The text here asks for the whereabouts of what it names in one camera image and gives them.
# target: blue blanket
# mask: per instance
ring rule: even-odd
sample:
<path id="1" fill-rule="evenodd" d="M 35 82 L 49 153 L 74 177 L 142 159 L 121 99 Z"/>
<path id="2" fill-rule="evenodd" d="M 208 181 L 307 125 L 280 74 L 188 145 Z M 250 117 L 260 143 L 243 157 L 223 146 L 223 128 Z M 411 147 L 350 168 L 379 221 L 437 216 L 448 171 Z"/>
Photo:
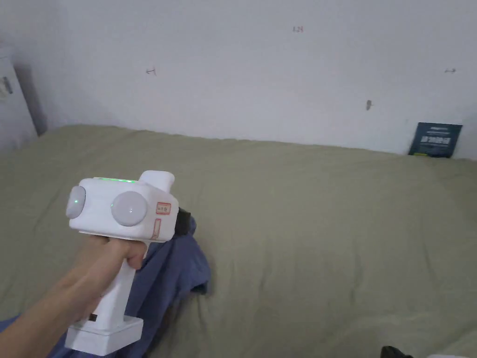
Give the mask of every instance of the blue blanket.
<path id="1" fill-rule="evenodd" d="M 142 357 L 156 336 L 167 308 L 191 291 L 207 292 L 210 268 L 192 236 L 196 229 L 193 218 L 190 224 L 189 234 L 149 246 L 143 267 L 136 272 L 125 313 L 144 320 L 141 339 L 107 357 Z M 0 322 L 0 332 L 14 320 Z M 65 348 L 65 337 L 66 334 L 56 344 L 50 358 L 95 357 Z"/>

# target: hand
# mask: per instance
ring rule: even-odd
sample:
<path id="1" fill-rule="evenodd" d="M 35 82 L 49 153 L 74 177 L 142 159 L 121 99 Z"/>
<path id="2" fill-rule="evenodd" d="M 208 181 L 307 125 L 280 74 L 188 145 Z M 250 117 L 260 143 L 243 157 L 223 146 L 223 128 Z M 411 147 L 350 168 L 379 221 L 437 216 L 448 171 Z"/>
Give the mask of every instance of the hand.
<path id="1" fill-rule="evenodd" d="M 87 318 L 118 274 L 123 260 L 126 259 L 129 266 L 138 270 L 146 250 L 143 242 L 90 236 L 79 252 L 74 267 L 51 293 L 73 289 L 77 296 L 75 319 Z"/>

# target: white wall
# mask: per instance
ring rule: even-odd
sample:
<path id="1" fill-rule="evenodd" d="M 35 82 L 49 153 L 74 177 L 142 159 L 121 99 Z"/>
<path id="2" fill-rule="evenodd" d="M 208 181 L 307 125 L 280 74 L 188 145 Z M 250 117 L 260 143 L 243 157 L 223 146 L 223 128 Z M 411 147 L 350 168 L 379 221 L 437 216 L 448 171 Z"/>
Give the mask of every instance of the white wall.
<path id="1" fill-rule="evenodd" d="M 460 123 L 456 156 L 477 158 L 477 1 L 0 7 L 0 38 L 18 50 L 40 127 L 114 124 L 405 153 L 417 122 Z M 145 73 L 153 66 L 157 76 Z"/>

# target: red label sticker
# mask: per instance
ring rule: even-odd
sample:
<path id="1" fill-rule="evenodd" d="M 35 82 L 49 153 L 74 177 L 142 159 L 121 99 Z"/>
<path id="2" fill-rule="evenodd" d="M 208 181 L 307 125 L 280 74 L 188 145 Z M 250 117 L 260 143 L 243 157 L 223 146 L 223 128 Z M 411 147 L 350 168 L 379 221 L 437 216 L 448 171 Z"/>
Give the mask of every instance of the red label sticker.
<path id="1" fill-rule="evenodd" d="M 154 230 L 152 232 L 151 240 L 159 240 L 159 233 L 161 231 L 161 219 L 156 219 L 154 222 Z"/>
<path id="2" fill-rule="evenodd" d="M 156 214 L 169 215 L 171 213 L 171 204 L 167 202 L 159 202 L 156 206 Z"/>

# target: green indicator light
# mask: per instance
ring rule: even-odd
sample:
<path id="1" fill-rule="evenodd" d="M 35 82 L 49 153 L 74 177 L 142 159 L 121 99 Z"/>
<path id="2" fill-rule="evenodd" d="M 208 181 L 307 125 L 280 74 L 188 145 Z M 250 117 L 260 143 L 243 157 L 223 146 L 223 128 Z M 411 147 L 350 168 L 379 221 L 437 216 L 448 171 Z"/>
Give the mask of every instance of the green indicator light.
<path id="1" fill-rule="evenodd" d="M 126 180 L 126 179 L 114 179 L 114 178 L 98 178 L 101 180 L 112 180 L 112 181 L 122 181 L 124 183 L 136 183 L 135 180 Z"/>

